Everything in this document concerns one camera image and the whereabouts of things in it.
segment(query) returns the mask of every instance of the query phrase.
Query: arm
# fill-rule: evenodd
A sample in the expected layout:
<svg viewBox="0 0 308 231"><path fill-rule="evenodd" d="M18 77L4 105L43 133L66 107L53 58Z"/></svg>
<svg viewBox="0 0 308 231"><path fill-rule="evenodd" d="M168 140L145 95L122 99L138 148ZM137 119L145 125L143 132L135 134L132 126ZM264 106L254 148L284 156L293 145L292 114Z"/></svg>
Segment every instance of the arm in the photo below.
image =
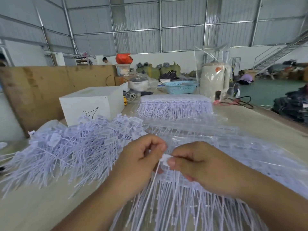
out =
<svg viewBox="0 0 308 231"><path fill-rule="evenodd" d="M245 201L270 230L308 230L308 200L214 146L205 142L184 144L171 155L171 169L206 190Z"/></svg>
<svg viewBox="0 0 308 231"><path fill-rule="evenodd" d="M148 183L166 148L166 143L154 135L130 142L106 181L52 231L108 230L117 211Z"/></svg>

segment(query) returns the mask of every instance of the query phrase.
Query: red plastic bag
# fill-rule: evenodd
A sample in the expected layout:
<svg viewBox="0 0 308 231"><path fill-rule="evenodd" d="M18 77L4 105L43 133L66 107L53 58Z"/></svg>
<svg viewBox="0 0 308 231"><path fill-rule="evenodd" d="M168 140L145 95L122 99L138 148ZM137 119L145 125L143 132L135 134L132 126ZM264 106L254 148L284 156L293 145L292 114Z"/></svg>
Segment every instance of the red plastic bag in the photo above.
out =
<svg viewBox="0 0 308 231"><path fill-rule="evenodd" d="M133 59L130 54L117 54L115 57L115 61L118 64L132 64Z"/></svg>

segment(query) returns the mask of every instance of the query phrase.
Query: white electric kettle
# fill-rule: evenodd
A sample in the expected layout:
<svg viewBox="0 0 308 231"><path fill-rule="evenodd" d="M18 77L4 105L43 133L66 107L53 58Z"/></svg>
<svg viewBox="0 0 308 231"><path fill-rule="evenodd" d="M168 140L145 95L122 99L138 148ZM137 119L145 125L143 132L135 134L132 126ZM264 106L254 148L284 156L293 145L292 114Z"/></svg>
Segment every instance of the white electric kettle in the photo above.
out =
<svg viewBox="0 0 308 231"><path fill-rule="evenodd" d="M200 94L211 99L221 100L229 89L231 66L223 62L205 63L200 77Z"/></svg>

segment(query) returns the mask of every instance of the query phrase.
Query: blue plastic basket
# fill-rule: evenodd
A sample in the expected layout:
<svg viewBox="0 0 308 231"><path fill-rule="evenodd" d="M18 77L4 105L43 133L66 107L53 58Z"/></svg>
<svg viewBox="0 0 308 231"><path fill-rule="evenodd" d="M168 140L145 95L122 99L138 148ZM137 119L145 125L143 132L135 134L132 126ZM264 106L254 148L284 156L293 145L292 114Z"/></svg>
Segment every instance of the blue plastic basket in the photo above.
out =
<svg viewBox="0 0 308 231"><path fill-rule="evenodd" d="M165 82L165 88L168 94L191 94L194 93L197 82L196 81L175 81L175 82Z"/></svg>

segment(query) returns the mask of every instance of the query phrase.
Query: black marker scribble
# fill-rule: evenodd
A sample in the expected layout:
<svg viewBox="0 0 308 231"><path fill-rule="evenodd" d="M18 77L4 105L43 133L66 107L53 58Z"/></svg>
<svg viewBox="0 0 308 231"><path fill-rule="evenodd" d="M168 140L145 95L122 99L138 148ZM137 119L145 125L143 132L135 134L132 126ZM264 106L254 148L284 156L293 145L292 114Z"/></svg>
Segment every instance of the black marker scribble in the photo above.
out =
<svg viewBox="0 0 308 231"><path fill-rule="evenodd" d="M94 109L94 110L90 111L90 112L93 112L93 111L94 111L94 113L93 113L93 115L92 115L92 119L93 119L93 120L95 120L95 119L93 118L93 116L94 116L94 114L96 113L96 111L98 110L98 108L99 108L99 107L97 107L96 109ZM88 115L88 113L90 113L90 112L86 112L85 110L84 110L84 111L82 111L82 113L83 113L83 112L85 112L85 113L86 113L86 115L87 115L88 117L90 117L90 116L91 116L91 115Z"/></svg>

